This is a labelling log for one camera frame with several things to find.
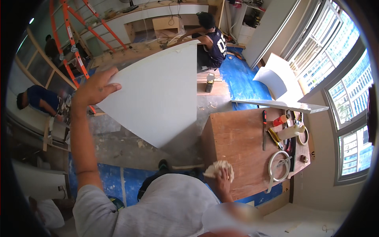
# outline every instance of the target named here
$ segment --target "worker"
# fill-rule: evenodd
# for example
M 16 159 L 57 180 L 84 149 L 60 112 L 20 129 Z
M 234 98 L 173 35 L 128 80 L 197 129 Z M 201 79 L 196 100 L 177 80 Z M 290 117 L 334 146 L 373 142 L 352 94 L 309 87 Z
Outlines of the worker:
M 28 105 L 55 117 L 70 126 L 70 107 L 55 92 L 34 85 L 17 95 L 17 107 L 22 110 Z
M 219 199 L 233 202 L 226 169 L 217 176 L 214 185 L 210 184 L 213 193 L 195 177 L 169 173 L 167 163 L 161 161 L 158 174 L 148 178 L 145 188 L 141 188 L 140 201 L 119 211 L 103 192 L 86 108 L 121 90 L 118 83 L 108 85 L 110 77 L 117 72 L 113 67 L 92 75 L 72 99 L 71 152 L 78 181 L 73 214 L 78 236 L 197 237 L 204 234 L 207 231 L 202 225 L 203 213 L 219 204 Z
M 51 38 L 51 35 L 47 35 L 45 40 L 45 54 L 51 59 L 56 67 L 59 67 L 61 60 L 59 59 L 60 54 L 55 40 Z
M 225 39 L 215 25 L 215 19 L 210 13 L 198 13 L 200 28 L 185 33 L 178 41 L 168 47 L 198 39 L 197 72 L 219 68 L 226 58 Z

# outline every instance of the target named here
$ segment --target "glue bottle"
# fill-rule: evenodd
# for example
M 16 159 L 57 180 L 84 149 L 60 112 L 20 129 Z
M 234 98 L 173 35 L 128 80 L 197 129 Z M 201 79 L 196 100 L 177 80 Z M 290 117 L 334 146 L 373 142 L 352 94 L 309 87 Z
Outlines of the glue bottle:
M 273 126 L 276 127 L 276 126 L 279 126 L 279 125 L 285 123 L 290 117 L 291 117 L 291 115 L 289 113 L 287 113 L 286 115 L 280 116 L 279 118 L 277 118 L 273 121 Z
M 277 132 L 277 135 L 278 135 L 279 139 L 283 141 L 283 140 L 286 140 L 286 139 L 289 139 L 292 137 L 296 137 L 304 131 L 305 131 L 304 125 L 300 127 L 297 124 L 295 124 L 294 126 L 288 127 L 286 129 L 283 129 L 283 130 Z

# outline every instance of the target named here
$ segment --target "pliers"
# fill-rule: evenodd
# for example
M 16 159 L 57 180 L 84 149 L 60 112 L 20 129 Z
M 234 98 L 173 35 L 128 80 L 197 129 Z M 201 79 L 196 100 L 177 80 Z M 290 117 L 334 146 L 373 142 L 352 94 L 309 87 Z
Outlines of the pliers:
M 275 133 L 271 128 L 269 128 L 269 129 L 267 130 L 267 132 L 268 132 L 268 134 L 270 134 L 271 138 L 274 140 L 276 146 L 277 146 L 280 150 L 284 151 L 283 145 L 282 145 L 282 143 L 280 142 L 280 139 L 279 139 L 278 135 L 276 135 L 276 133 Z

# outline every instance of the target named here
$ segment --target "camouflage shorts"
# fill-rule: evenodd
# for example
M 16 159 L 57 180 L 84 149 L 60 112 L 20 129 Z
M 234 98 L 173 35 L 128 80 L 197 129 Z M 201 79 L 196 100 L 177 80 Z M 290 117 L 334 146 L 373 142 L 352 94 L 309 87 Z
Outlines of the camouflage shorts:
M 58 96 L 59 105 L 57 114 L 62 115 L 63 122 L 70 126 L 71 123 L 71 107 L 69 107 L 61 97 Z

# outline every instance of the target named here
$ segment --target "window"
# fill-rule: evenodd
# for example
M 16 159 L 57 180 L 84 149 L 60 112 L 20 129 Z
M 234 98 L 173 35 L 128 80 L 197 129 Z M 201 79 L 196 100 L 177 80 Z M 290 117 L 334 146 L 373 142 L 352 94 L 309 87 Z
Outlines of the window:
M 337 4 L 330 0 L 323 4 L 312 30 L 288 61 L 303 94 L 323 81 L 359 38 L 357 27 Z
M 324 88 L 338 137 L 335 185 L 363 180 L 373 152 L 366 125 L 368 88 L 373 84 L 367 50 L 351 60 L 344 76 L 331 79 Z

